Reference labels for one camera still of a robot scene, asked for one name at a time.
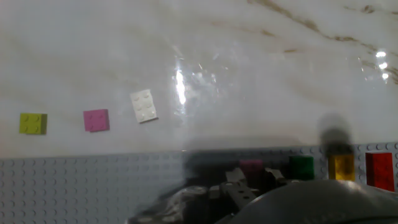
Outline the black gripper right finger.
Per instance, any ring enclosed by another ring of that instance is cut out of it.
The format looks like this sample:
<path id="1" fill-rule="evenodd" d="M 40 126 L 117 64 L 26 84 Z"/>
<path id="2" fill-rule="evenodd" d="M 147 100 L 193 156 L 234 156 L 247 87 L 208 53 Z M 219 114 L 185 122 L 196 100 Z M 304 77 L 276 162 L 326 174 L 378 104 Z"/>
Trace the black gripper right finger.
<path id="1" fill-rule="evenodd" d="M 278 169 L 265 168 L 264 177 L 268 185 L 282 186 L 285 184 L 285 177 Z"/>

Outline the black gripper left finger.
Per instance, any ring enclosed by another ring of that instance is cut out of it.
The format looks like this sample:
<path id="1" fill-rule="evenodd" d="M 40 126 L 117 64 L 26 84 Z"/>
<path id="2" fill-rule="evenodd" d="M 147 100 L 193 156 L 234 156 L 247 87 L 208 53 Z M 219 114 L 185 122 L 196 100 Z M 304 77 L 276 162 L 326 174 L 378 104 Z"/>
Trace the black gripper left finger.
<path id="1" fill-rule="evenodd" d="M 251 188 L 247 186 L 247 180 L 240 168 L 226 172 L 226 182 L 212 186 L 209 189 L 211 200 L 229 200 L 237 209 L 242 209 L 257 198 Z"/>

